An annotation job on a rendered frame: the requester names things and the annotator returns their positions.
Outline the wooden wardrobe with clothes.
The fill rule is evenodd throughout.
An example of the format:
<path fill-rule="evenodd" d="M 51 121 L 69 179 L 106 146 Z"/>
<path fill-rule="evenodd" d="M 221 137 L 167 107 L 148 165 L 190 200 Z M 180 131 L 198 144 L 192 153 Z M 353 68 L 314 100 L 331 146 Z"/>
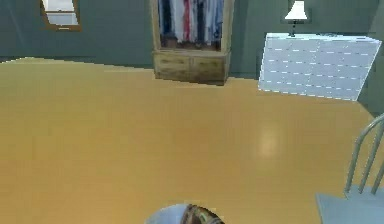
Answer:
<path fill-rule="evenodd" d="M 155 77 L 222 86 L 235 0 L 149 0 Z"/>

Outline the round silver patterned object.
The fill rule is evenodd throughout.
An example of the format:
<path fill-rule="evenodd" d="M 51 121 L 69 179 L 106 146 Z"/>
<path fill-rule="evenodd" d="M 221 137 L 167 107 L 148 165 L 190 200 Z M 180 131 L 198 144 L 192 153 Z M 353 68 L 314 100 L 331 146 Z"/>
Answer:
<path fill-rule="evenodd" d="M 159 209 L 144 224 L 225 224 L 214 212 L 195 204 L 175 204 Z"/>

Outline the white chest of drawers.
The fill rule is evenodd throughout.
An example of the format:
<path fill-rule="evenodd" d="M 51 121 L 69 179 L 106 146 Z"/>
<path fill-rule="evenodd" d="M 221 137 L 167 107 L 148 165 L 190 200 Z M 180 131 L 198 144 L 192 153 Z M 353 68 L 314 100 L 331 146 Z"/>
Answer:
<path fill-rule="evenodd" d="M 269 33 L 258 88 L 355 101 L 381 44 L 367 36 Z"/>

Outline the white shade table lamp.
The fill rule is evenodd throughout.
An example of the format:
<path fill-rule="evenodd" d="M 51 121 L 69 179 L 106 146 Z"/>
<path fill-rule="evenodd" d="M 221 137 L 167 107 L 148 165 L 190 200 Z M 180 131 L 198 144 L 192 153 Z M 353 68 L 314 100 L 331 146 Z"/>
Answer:
<path fill-rule="evenodd" d="M 292 31 L 289 33 L 289 36 L 294 37 L 296 25 L 299 22 L 304 22 L 308 19 L 305 12 L 305 1 L 294 0 L 284 19 L 292 24 Z"/>

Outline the wooden framed window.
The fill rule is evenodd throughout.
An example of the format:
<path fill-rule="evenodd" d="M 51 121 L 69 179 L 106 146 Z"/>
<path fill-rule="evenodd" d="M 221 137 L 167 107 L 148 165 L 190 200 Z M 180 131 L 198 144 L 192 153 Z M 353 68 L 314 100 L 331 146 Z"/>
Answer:
<path fill-rule="evenodd" d="M 48 30 L 79 32 L 80 0 L 39 0 L 40 15 Z"/>

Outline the grey metal chair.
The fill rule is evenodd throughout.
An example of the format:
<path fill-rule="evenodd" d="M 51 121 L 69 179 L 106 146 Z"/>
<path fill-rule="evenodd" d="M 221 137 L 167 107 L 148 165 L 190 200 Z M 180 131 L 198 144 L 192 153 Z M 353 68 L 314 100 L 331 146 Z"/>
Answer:
<path fill-rule="evenodd" d="M 370 131 L 378 127 L 372 149 L 368 156 L 362 178 L 353 185 L 353 178 L 361 150 L 361 145 Z M 366 186 L 375 161 L 381 139 L 384 137 L 384 113 L 375 117 L 357 137 L 347 179 L 343 189 L 344 197 L 317 193 L 315 195 L 321 224 L 384 224 L 384 161 L 372 186 Z"/>

